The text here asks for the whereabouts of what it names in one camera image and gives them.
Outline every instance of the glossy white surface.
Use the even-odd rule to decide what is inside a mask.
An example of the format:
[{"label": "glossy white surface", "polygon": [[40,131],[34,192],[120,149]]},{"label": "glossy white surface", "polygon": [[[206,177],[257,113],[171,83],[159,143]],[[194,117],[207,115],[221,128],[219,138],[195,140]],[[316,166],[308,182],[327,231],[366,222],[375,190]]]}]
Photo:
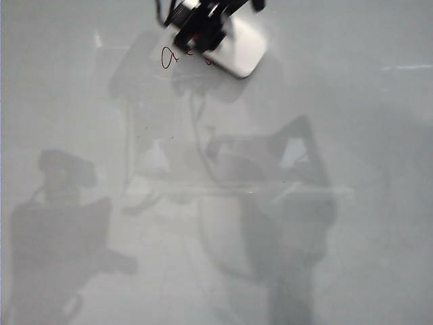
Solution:
[{"label": "glossy white surface", "polygon": [[2,324],[433,323],[430,0],[246,6],[244,81],[152,1],[2,10]]}]

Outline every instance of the black cable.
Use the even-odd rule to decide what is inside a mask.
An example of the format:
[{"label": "black cable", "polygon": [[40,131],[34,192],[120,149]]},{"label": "black cable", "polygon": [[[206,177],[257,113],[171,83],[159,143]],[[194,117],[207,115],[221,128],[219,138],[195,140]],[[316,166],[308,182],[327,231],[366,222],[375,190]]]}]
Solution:
[{"label": "black cable", "polygon": [[171,23],[171,20],[173,18],[173,10],[175,9],[175,6],[176,6],[176,0],[171,0],[171,2],[170,2],[170,9],[168,10],[168,14],[167,14],[166,20],[162,19],[162,15],[161,15],[161,1],[160,0],[155,0],[155,3],[156,3],[156,19],[158,20],[158,22],[160,23],[161,26],[167,27]]}]

